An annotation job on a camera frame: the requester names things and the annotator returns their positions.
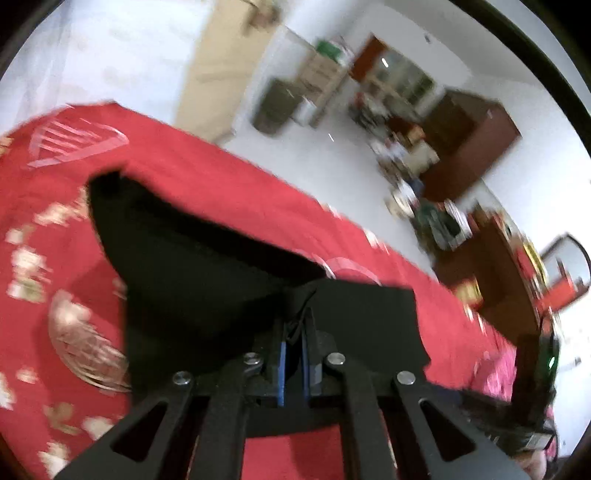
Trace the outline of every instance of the black metal bracket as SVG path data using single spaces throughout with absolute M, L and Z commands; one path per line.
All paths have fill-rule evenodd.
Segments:
M 56 479 L 238 480 L 251 404 L 281 408 L 284 335 L 277 320 L 267 345 L 259 339 L 256 352 L 217 375 L 176 373 Z M 310 407 L 342 409 L 347 479 L 528 478 L 428 383 L 411 372 L 392 379 L 368 371 L 316 330 L 312 314 L 304 318 L 302 354 Z

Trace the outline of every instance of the red object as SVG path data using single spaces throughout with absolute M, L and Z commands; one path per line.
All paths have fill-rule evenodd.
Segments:
M 521 269 L 524 278 L 531 280 L 537 275 L 534 265 L 525 251 L 525 247 L 521 246 L 517 248 L 515 250 L 515 257 L 517 258 L 517 263 L 519 264 L 519 268 Z
M 35 478 L 47 479 L 56 447 L 75 457 L 92 443 L 87 430 L 93 421 L 115 423 L 128 409 L 125 394 L 105 394 L 75 377 L 48 336 L 49 302 L 62 289 L 92 311 L 89 321 L 101 335 L 122 348 L 116 274 L 91 222 L 64 213 L 71 209 L 50 208 L 54 202 L 76 205 L 80 187 L 99 172 L 121 169 L 177 207 L 321 261 L 338 277 L 412 288 L 431 381 L 466 387 L 484 352 L 512 348 L 488 324 L 470 320 L 436 280 L 392 248 L 370 244 L 358 225 L 196 137 L 114 103 L 67 108 L 8 136 L 14 141 L 0 161 L 0 433 Z M 15 281 L 12 259 L 23 248 L 4 236 L 26 225 L 34 230 L 25 243 L 47 267 L 41 303 L 4 293 Z M 60 403 L 72 405 L 60 422 L 73 429 L 50 425 L 46 415 Z M 341 479 L 339 429 L 249 440 L 242 476 Z
M 544 296 L 535 302 L 535 308 L 540 315 L 543 315 L 548 309 L 558 312 L 563 307 L 566 307 L 576 294 L 577 288 L 570 276 L 567 275 L 552 285 Z

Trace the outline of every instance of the floral pattern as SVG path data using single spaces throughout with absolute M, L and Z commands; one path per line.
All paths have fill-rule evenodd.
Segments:
M 67 464 L 70 452 L 62 443 L 47 442 L 47 450 L 38 452 L 39 460 L 45 465 L 47 476 L 54 478 Z
M 65 424 L 74 415 L 74 405 L 71 403 L 61 402 L 55 407 L 44 406 L 43 413 L 47 417 L 47 420 L 49 420 L 49 425 L 52 429 L 59 430 L 68 435 L 78 435 L 80 433 L 79 428 Z
M 12 410 L 12 404 L 17 401 L 14 392 L 8 388 L 6 375 L 0 372 L 0 408 Z
M 80 188 L 80 195 L 69 205 L 54 202 L 45 211 L 35 215 L 35 223 L 39 225 L 67 226 L 68 220 L 88 220 L 88 191 L 85 187 Z
M 0 137 L 0 158 L 2 158 L 5 153 L 8 153 L 8 147 L 10 147 L 11 143 L 12 138 Z
M 29 367 L 23 367 L 20 370 L 18 370 L 16 373 L 16 377 L 21 382 L 29 383 L 31 385 L 34 385 L 39 380 L 39 377 L 37 376 L 37 372 L 35 372 L 35 369 Z
M 113 428 L 113 422 L 104 417 L 87 417 L 82 421 L 82 429 L 95 442 Z

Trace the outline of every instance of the wooden cabinet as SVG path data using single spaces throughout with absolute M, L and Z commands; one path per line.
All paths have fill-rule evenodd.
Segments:
M 503 106 L 471 93 L 448 90 L 423 122 L 440 161 L 421 175 L 424 197 L 457 199 L 521 136 Z

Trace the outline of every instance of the trash bin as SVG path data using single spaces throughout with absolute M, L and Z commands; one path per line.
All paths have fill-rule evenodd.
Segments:
M 263 96 L 253 126 L 266 135 L 277 135 L 300 104 L 303 93 L 300 85 L 274 79 Z

